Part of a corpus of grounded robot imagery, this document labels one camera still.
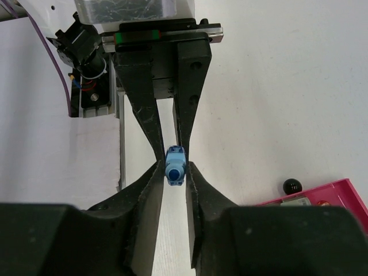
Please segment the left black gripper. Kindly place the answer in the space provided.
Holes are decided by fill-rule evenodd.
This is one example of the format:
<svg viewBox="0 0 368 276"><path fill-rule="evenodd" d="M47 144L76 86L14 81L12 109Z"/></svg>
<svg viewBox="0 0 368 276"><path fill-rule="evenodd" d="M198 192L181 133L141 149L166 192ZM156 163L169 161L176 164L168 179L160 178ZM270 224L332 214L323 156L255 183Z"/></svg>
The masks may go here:
<svg viewBox="0 0 368 276"><path fill-rule="evenodd" d="M209 41L186 41L197 34L207 34ZM175 94L177 145L184 148L188 159L190 136L212 59L210 43L220 43L223 36L221 24L210 24L206 18L199 23L193 18L123 23L118 31L101 34L106 53L139 48L151 51L151 56L150 51L116 52L114 69L157 160L164 159L165 153L156 99Z"/></svg>

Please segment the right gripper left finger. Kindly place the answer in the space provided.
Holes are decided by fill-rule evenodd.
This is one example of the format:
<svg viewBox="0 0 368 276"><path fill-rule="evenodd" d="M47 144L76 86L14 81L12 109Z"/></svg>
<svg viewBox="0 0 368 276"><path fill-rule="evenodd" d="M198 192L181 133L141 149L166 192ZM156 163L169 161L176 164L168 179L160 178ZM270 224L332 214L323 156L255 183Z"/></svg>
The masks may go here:
<svg viewBox="0 0 368 276"><path fill-rule="evenodd" d="M151 275L163 181L158 161L88 210L2 203L1 274Z"/></svg>

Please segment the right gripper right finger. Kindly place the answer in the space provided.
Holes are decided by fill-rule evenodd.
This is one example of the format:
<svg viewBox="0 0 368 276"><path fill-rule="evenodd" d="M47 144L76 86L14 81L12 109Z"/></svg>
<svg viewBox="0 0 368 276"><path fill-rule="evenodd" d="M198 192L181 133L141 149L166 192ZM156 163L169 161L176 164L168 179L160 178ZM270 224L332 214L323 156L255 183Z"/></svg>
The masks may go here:
<svg viewBox="0 0 368 276"><path fill-rule="evenodd" d="M367 274L367 236L345 208L239 206L193 162L186 205L197 275Z"/></svg>

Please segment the blue correction tape pen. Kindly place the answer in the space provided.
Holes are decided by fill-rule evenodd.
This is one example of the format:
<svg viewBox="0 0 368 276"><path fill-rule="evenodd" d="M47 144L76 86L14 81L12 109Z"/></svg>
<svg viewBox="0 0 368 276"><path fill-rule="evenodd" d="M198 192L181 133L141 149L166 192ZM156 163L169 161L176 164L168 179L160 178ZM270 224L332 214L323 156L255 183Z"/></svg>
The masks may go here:
<svg viewBox="0 0 368 276"><path fill-rule="evenodd" d="M168 148L165 175L170 186L182 186L186 175L186 155L182 146L174 145Z"/></svg>

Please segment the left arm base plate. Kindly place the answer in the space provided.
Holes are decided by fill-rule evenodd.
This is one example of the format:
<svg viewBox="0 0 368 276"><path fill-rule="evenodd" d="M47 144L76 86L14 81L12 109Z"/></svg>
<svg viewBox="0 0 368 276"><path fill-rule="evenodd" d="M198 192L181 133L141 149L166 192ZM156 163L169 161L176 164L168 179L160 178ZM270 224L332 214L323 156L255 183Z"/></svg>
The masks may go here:
<svg viewBox="0 0 368 276"><path fill-rule="evenodd" d="M81 76L73 69L71 80L71 117L89 118L114 114L116 112L116 81L111 54L102 52L106 68L104 74L94 80Z"/></svg>

